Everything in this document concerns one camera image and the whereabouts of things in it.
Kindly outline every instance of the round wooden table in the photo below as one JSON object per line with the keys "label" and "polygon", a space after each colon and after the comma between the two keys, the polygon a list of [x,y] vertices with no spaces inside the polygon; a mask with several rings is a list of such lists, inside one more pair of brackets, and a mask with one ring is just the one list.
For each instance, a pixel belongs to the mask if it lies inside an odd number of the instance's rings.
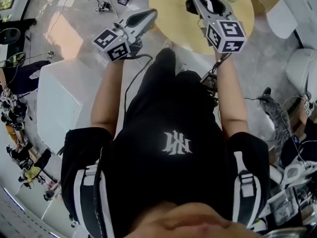
{"label": "round wooden table", "polygon": [[[149,0],[150,8],[158,10],[155,23],[160,31],[175,44],[199,54],[214,55],[212,47],[197,25],[199,16],[186,10],[186,0]],[[247,37],[254,24],[251,0],[237,0],[231,3],[238,20],[242,21]]]}

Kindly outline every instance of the black t-shirt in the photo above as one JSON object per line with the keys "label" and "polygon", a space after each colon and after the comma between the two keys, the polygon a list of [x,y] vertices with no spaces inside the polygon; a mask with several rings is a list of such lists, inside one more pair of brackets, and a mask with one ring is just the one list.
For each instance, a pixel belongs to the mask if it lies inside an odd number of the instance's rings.
{"label": "black t-shirt", "polygon": [[[242,151],[246,168],[260,180],[263,209],[269,193],[267,145],[243,132],[225,142],[212,110],[212,101],[201,84],[185,84],[177,78],[160,89],[138,94],[132,101],[123,129],[111,143],[112,150],[103,151],[116,237],[127,235],[143,210],[162,201],[177,205],[202,202],[230,220],[236,151]],[[75,219],[76,173],[93,165],[110,141],[110,133],[96,127],[66,135],[62,196]]]}

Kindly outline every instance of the yellow cloth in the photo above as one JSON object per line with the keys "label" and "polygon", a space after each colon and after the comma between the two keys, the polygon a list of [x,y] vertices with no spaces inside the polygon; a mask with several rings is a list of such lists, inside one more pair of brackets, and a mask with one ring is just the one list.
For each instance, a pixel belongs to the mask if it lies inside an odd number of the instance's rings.
{"label": "yellow cloth", "polygon": [[39,173],[41,169],[39,167],[31,167],[27,172],[25,172],[25,176],[28,182],[31,182]]}

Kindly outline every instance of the sunlight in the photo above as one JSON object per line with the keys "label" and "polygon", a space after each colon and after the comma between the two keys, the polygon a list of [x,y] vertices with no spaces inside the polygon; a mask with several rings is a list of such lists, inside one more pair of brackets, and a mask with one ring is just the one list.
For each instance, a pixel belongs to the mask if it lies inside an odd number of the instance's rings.
{"label": "sunlight", "polygon": [[59,11],[54,13],[45,34],[45,39],[51,31],[48,42],[55,47],[55,50],[59,52],[64,59],[75,58],[84,41],[67,22],[64,16],[59,16],[59,14]]}

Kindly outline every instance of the floor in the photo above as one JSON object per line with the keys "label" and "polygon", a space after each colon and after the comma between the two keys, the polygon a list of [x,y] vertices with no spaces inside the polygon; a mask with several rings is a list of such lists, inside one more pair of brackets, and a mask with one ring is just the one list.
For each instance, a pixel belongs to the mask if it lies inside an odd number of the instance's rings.
{"label": "floor", "polygon": [[[131,6],[140,8],[148,7],[148,0],[130,0],[127,7],[119,5],[116,0],[111,0],[117,15],[130,10]],[[74,0],[68,6],[58,5],[60,0],[32,0],[27,9],[25,18],[36,18],[38,24],[31,28],[31,44],[26,41],[25,52],[30,57],[53,51],[53,61],[78,58],[87,67],[102,74],[106,61],[92,46],[91,41],[105,27],[111,25],[117,17],[113,10],[105,13],[95,13],[96,0]],[[143,36],[143,50],[155,56],[162,48],[166,37],[156,28]],[[296,89],[288,82],[285,74],[287,61],[297,49],[298,42],[294,35],[287,40],[276,37],[273,33],[264,33],[254,28],[245,48],[239,54],[233,55],[240,83],[245,97],[256,98],[261,95],[266,87],[272,88],[272,95],[279,103],[283,104],[290,96],[296,95]],[[214,64],[214,57],[199,55],[175,47],[179,63],[186,63],[190,70],[203,76]],[[47,54],[31,59],[31,62],[45,60]],[[140,64],[145,64],[147,58],[139,59]],[[134,60],[125,62],[122,83],[122,93],[141,66]],[[128,93],[128,103],[136,94],[142,81],[138,77]],[[36,127],[36,96],[33,92],[26,97],[29,105],[29,116],[26,120],[26,132],[39,152],[43,152],[46,145],[37,135]],[[261,110],[258,101],[246,100],[249,112],[249,127],[251,134],[270,140],[273,128],[268,122],[267,115]],[[122,128],[123,102],[121,101],[118,130]],[[218,121],[218,110],[215,110]],[[53,156],[46,167],[46,171],[56,179],[60,178],[61,159]]]}

